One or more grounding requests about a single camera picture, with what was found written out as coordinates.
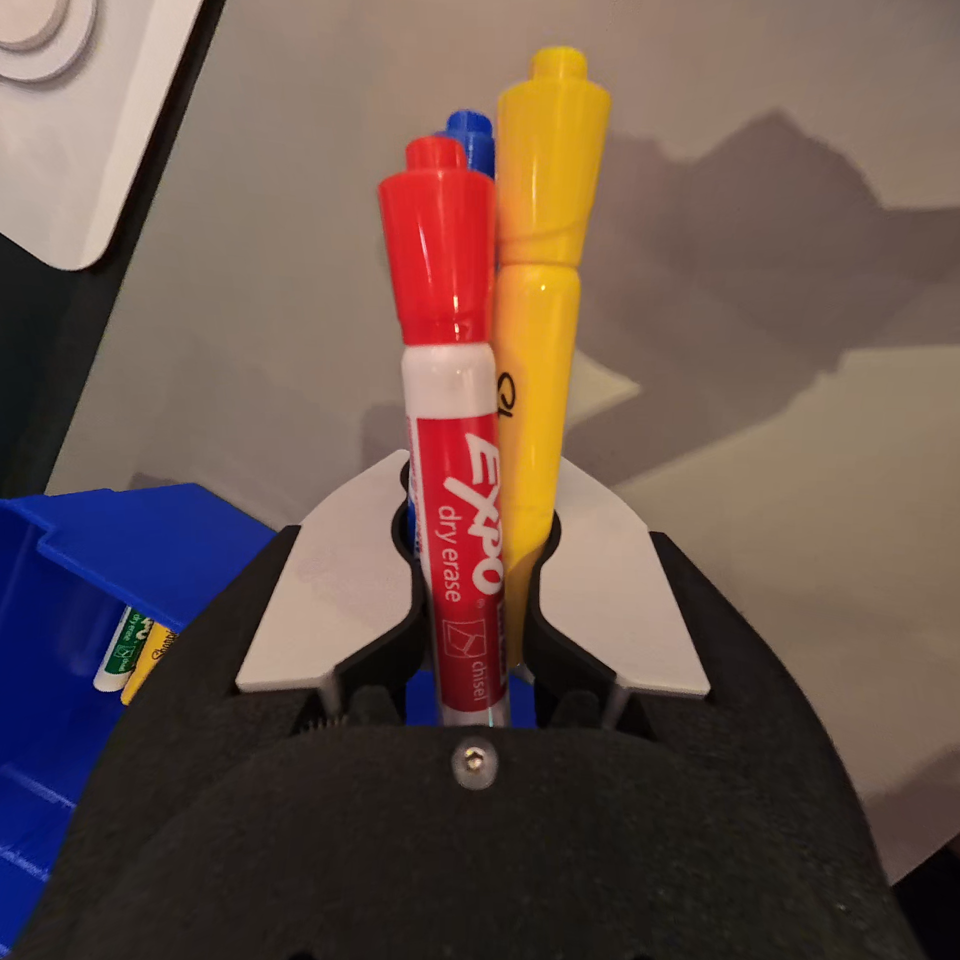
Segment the white plastic base plate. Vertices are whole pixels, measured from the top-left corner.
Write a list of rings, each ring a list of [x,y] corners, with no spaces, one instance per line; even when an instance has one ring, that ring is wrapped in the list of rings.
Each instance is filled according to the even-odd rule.
[[[102,257],[200,1],[1,3],[1,231],[56,270]]]

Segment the yellow highlighter marker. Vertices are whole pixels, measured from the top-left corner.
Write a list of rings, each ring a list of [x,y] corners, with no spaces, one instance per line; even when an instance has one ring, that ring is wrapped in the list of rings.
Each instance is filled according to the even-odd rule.
[[[179,633],[176,630],[172,630],[159,622],[152,623],[136,664],[121,691],[120,700],[125,707],[129,706],[134,700],[144,682],[178,637]]]
[[[537,51],[497,111],[492,345],[503,558],[528,572],[553,522],[578,326],[579,274],[611,111],[570,46]]]

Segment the red dry erase marker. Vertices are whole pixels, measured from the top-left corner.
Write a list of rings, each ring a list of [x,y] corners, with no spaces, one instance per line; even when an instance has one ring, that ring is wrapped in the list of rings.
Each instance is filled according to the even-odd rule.
[[[440,722],[510,724],[497,363],[496,188],[454,139],[406,148],[378,185]]]

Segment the blue dry erase marker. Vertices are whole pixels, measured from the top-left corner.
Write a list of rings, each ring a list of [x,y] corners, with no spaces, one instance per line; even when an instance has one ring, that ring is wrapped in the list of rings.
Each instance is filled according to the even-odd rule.
[[[484,113],[460,109],[449,114],[445,126],[429,134],[432,138],[445,138],[461,145],[466,168],[478,172],[491,181],[496,178],[496,138],[494,125]],[[420,553],[420,541],[416,516],[415,463],[411,453],[407,475],[407,545],[415,557]]]

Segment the blue plastic bin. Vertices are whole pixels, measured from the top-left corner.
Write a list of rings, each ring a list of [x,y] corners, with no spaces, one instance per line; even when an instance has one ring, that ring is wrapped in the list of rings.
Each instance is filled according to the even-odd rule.
[[[2,957],[441,957],[546,930],[534,727],[305,726],[235,679],[300,525],[193,484],[2,507]],[[126,606],[178,632],[128,706]]]

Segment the green dry erase marker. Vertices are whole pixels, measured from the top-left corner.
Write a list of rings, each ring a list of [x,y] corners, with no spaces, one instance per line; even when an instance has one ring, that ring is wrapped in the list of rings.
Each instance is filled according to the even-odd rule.
[[[93,678],[95,690],[114,693],[126,687],[152,627],[151,618],[132,606],[125,607]]]

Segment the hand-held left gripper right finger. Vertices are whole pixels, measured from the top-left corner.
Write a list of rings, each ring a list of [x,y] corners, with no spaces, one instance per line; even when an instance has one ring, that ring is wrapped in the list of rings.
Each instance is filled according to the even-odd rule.
[[[525,666],[548,702],[586,692],[601,714],[623,714],[636,694],[711,691],[647,524],[567,459],[531,573]]]

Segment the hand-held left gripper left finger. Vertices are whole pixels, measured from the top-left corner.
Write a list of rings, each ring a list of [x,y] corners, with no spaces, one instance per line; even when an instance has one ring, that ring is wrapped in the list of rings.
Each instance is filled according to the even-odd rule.
[[[404,542],[405,450],[332,491],[299,525],[235,678],[312,690],[327,716],[364,687],[404,690],[426,658],[426,588]]]

